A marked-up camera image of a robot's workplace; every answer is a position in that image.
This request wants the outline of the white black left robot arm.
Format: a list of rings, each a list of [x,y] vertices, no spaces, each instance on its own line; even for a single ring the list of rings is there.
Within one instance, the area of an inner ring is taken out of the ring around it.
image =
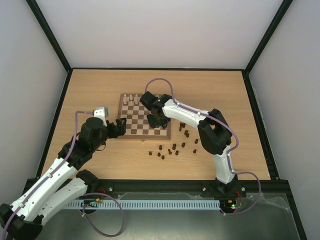
[[[16,240],[34,240],[49,220],[69,202],[94,195],[97,177],[81,167],[108,139],[123,136],[126,119],[108,122],[90,117],[66,143],[53,164],[20,198],[1,204],[2,238],[10,234]]]

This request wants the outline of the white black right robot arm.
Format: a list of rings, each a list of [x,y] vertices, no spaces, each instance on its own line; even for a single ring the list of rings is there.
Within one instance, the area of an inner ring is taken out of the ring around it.
[[[224,196],[235,191],[238,177],[234,173],[230,154],[233,132],[219,110],[196,109],[170,95],[157,97],[149,91],[145,92],[139,101],[150,111],[147,120],[151,128],[166,127],[171,119],[195,128],[202,147],[213,155],[216,190]]]

